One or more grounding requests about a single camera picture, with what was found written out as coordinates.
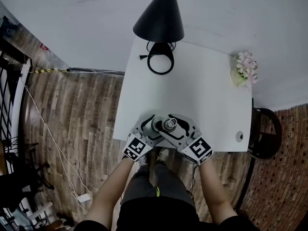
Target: wooden floor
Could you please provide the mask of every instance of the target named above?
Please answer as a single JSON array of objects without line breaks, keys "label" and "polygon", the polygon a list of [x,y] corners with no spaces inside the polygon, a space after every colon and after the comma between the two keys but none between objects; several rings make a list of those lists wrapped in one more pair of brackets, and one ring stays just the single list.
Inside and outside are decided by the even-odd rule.
[{"label": "wooden floor", "polygon": [[[18,30],[11,43],[33,59],[35,69],[54,67],[46,60],[43,49],[39,47],[41,42],[24,27]],[[122,158],[121,142],[112,139],[122,82],[123,76],[87,73],[31,74],[29,79],[29,91],[43,118],[92,195],[95,195]],[[77,222],[81,221],[85,212],[77,205],[71,194],[73,188],[65,175],[56,147],[28,95],[25,98],[23,112],[27,141],[39,143],[36,147],[36,163],[50,164],[51,167],[44,171],[44,175],[55,186],[54,191],[43,188],[44,191],[39,194],[40,201],[42,203],[52,201],[54,211],[69,215]],[[235,205],[244,184],[250,157],[246,153],[216,153],[214,159],[232,204]],[[86,193],[78,175],[65,160],[63,163],[76,186],[77,194]],[[190,188],[192,163],[178,160],[173,156],[168,165],[177,172],[187,188]],[[131,175],[137,168],[135,164]],[[210,221],[198,169],[195,179],[193,194],[197,213],[200,220]],[[82,206],[88,209],[90,204],[91,201],[88,201]],[[115,220],[118,212],[119,204],[114,211]]]}]

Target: lamp shade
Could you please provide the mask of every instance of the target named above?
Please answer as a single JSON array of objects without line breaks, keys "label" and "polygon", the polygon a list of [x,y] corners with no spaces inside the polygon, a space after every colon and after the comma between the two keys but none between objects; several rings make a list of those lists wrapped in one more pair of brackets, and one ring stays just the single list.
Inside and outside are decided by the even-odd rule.
[{"label": "lamp shade", "polygon": [[184,38],[177,0],[153,0],[140,16],[134,33],[147,41],[172,43]]}]

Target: white table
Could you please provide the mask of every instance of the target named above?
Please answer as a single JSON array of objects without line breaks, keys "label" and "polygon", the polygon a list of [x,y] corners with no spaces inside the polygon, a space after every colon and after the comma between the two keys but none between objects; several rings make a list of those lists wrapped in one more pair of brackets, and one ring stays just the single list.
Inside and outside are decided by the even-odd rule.
[{"label": "white table", "polygon": [[[237,88],[230,77],[231,57],[218,51],[178,42],[173,70],[152,73],[146,41],[135,38],[125,72],[115,120],[114,139],[125,141],[143,114],[181,114],[194,120],[214,151],[247,151],[251,123],[251,89]],[[165,56],[154,56],[155,61]],[[243,132],[241,142],[236,133]]]}]

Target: black desk lamp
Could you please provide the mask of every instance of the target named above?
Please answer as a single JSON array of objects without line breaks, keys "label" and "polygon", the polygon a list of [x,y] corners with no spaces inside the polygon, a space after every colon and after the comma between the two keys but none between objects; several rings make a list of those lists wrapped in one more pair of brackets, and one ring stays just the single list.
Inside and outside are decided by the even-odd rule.
[{"label": "black desk lamp", "polygon": [[[174,65],[172,51],[175,46],[172,43],[184,38],[177,0],[153,0],[136,22],[133,31],[138,37],[155,43],[149,55],[140,56],[140,59],[148,57],[150,70],[158,75],[169,73]],[[171,60],[170,69],[163,73],[154,71],[150,66],[150,59],[154,55],[166,55]]]}]

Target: brick wall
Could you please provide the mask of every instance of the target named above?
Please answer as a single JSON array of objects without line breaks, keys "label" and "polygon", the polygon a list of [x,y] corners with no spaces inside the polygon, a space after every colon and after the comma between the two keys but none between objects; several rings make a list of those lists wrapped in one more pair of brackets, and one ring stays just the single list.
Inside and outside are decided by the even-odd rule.
[{"label": "brick wall", "polygon": [[[263,231],[293,231],[308,211],[308,104],[276,112],[282,125],[279,152],[257,160],[241,211]],[[262,120],[262,130],[273,124]]]}]

